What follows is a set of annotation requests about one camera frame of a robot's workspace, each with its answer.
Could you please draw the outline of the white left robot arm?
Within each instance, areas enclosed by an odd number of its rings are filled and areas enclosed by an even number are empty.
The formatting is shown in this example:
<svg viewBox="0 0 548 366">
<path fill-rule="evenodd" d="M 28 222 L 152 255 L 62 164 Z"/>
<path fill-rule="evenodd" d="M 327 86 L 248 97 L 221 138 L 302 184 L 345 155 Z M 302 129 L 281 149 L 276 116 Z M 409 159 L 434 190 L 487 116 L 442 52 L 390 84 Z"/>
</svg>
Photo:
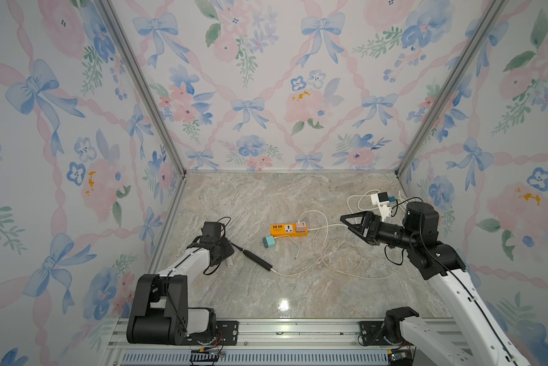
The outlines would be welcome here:
<svg viewBox="0 0 548 366">
<path fill-rule="evenodd" d="M 189 286 L 234 254 L 225 237 L 199 236 L 169 268 L 138 279 L 126 338 L 131 344 L 211 347 L 223 340 L 215 310 L 189 306 Z"/>
</svg>

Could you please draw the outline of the teal charger adapter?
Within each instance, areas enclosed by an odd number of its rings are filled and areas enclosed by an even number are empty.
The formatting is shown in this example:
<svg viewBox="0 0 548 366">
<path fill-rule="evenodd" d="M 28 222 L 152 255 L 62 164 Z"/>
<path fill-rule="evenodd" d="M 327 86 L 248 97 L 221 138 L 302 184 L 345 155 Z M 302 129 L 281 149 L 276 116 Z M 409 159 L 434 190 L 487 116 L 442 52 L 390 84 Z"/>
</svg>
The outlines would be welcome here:
<svg viewBox="0 0 548 366">
<path fill-rule="evenodd" d="M 272 248 L 276 245 L 276 239 L 273 236 L 266 236 L 263 238 L 263 245 L 267 249 Z"/>
</svg>

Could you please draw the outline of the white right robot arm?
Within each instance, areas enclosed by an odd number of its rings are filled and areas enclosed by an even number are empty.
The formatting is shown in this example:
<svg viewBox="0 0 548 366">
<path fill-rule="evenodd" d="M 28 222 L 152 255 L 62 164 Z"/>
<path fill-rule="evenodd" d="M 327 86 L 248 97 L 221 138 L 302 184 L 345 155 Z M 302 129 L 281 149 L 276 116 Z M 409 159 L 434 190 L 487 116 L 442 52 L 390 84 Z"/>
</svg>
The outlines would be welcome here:
<svg viewBox="0 0 548 366">
<path fill-rule="evenodd" d="M 457 251 L 439 241 L 438 221 L 434 207 L 422 201 L 407 204 L 400 225 L 386 223 L 371 211 L 341 216 L 341 223 L 364 242 L 405 250 L 410 263 L 447 306 L 469 351 L 432 331 L 410 307 L 388 310 L 376 335 L 393 345 L 414 346 L 436 365 L 528 365 L 478 294 Z"/>
</svg>

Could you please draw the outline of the pink charger adapter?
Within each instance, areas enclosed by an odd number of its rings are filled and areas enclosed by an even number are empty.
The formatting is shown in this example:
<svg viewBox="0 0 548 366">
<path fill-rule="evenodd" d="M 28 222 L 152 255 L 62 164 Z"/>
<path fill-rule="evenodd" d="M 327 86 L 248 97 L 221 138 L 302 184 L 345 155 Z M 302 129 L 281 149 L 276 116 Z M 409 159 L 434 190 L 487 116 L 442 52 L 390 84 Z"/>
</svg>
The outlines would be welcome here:
<svg viewBox="0 0 548 366">
<path fill-rule="evenodd" d="M 296 224 L 296 232 L 297 233 L 305 233 L 308 230 L 308 226 L 306 222 L 304 221 L 298 221 Z"/>
</svg>

